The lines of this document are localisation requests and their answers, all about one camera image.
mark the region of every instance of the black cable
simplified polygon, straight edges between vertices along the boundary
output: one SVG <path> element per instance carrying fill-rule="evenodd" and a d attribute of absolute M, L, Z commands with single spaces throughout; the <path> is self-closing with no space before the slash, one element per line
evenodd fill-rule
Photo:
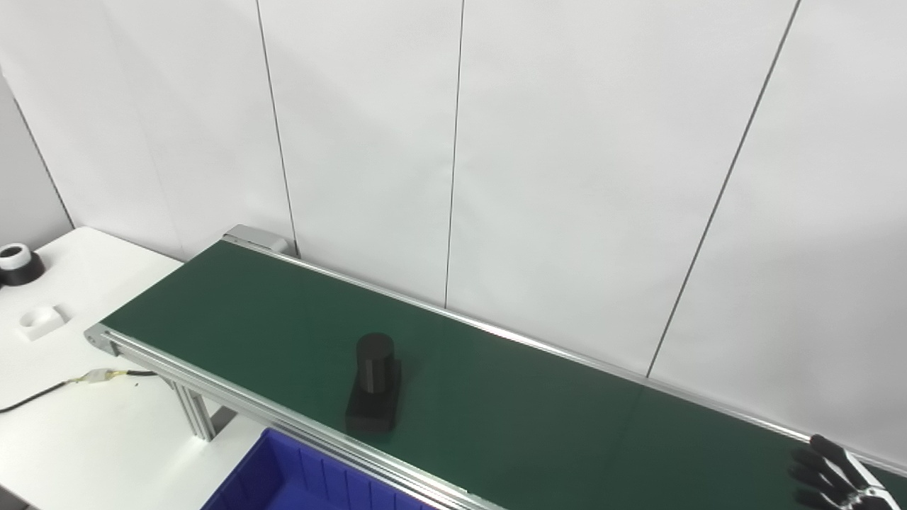
<path fill-rule="evenodd" d="M 31 402 L 32 400 L 35 400 L 38 397 L 43 397 L 44 395 L 47 395 L 48 393 L 50 393 L 56 389 L 60 389 L 61 387 L 66 386 L 68 383 L 69 383 L 69 381 L 58 382 L 55 385 L 47 388 L 44 391 L 39 391 L 38 393 L 35 393 L 34 395 L 30 396 L 29 398 L 26 398 L 25 400 L 23 400 L 22 402 L 19 402 L 18 404 L 13 404 L 10 407 L 4 407 L 3 409 L 0 409 L 0 414 L 8 412 L 8 411 L 12 411 L 13 409 L 15 409 L 17 407 L 24 406 L 25 404 L 28 404 L 29 402 Z"/>
<path fill-rule="evenodd" d="M 135 377 L 139 377 L 139 378 L 146 378 L 149 376 L 156 376 L 158 374 L 156 372 L 152 372 L 151 370 L 126 370 L 126 375 L 135 376 Z M 43 397 L 44 395 L 47 395 L 48 393 L 50 393 L 52 391 L 60 389 L 61 387 L 64 387 L 67 384 L 78 381 L 78 380 L 80 380 L 80 379 L 70 379 L 67 381 L 58 382 L 57 384 L 47 388 L 46 390 L 39 391 L 38 393 L 35 393 L 34 395 L 30 396 L 29 398 L 26 398 L 25 400 L 23 400 L 21 402 L 13 404 L 10 407 L 5 407 L 3 409 L 0 409 L 0 414 L 12 411 L 13 409 L 16 409 L 17 407 L 24 406 L 25 404 L 28 404 L 29 402 L 31 402 L 32 400 L 35 400 L 38 397 Z"/>

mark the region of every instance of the black and white cylinder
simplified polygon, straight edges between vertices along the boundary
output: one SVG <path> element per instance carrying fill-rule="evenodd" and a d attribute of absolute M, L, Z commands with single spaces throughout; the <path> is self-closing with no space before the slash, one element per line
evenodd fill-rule
<path fill-rule="evenodd" d="M 31 283 L 44 274 L 37 253 L 20 242 L 0 247 L 0 283 L 11 287 Z"/>

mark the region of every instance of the black block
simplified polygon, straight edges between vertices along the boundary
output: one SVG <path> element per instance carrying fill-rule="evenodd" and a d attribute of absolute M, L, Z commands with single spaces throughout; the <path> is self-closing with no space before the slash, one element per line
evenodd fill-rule
<path fill-rule="evenodd" d="M 396 425 L 397 401 L 403 370 L 400 360 L 393 362 L 389 387 L 382 393 L 368 393 L 359 386 L 358 374 L 346 405 L 346 430 L 349 432 L 390 432 Z"/>
<path fill-rule="evenodd" d="M 402 381 L 394 341 L 384 333 L 369 333 L 356 343 L 356 380 L 346 404 L 349 432 L 390 432 L 396 424 Z"/>

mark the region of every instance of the black finger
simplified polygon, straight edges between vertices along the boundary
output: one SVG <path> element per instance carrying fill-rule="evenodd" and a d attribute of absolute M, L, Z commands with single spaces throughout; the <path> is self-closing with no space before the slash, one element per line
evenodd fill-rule
<path fill-rule="evenodd" d="M 864 497 L 860 503 L 853 506 L 853 510 L 894 510 L 887 501 L 880 497 Z"/>
<path fill-rule="evenodd" d="M 794 500 L 800 505 L 809 506 L 810 508 L 815 508 L 815 510 L 841 510 L 840 506 L 829 501 L 827 497 L 805 489 L 796 489 L 794 491 Z"/>
<path fill-rule="evenodd" d="M 846 450 L 818 434 L 809 438 L 809 444 L 819 453 L 819 455 L 827 458 L 840 467 L 841 470 L 844 471 L 844 476 L 847 476 L 847 480 L 849 480 L 853 486 L 858 489 L 865 489 L 869 486 L 869 482 L 863 478 L 863 475 L 860 474 L 856 467 L 851 463 L 850 459 L 847 458 Z"/>
<path fill-rule="evenodd" d="M 805 466 L 794 466 L 787 470 L 787 472 L 798 482 L 802 482 L 811 486 L 813 489 L 817 489 L 824 495 L 828 496 L 828 499 L 831 499 L 838 505 L 843 505 L 847 501 L 847 493 L 842 493 L 835 489 L 831 484 L 828 483 L 828 480 L 822 475 L 819 475 L 814 470 L 805 467 Z"/>
<path fill-rule="evenodd" d="M 856 492 L 853 485 L 848 484 L 841 475 L 838 475 L 837 472 L 825 462 L 825 459 L 822 458 L 822 456 L 815 453 L 813 450 L 798 448 L 791 452 L 791 457 L 793 457 L 800 465 L 821 474 L 838 492 L 846 495 Z"/>

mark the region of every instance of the blue plastic bin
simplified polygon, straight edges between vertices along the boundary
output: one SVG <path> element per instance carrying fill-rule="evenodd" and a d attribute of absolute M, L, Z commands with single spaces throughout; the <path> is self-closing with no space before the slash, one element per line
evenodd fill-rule
<path fill-rule="evenodd" d="M 202 510 L 434 510 L 266 429 Z"/>

